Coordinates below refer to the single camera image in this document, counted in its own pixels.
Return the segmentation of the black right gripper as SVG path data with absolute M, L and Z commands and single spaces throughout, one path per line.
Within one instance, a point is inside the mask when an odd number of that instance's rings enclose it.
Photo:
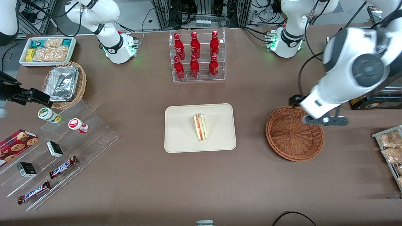
M 21 83 L 7 73 L 0 72 L 0 100 L 16 102 L 21 105 L 26 103 L 36 103 L 48 108 L 53 106 L 53 102 L 49 101 L 50 96 L 37 89 L 21 88 Z

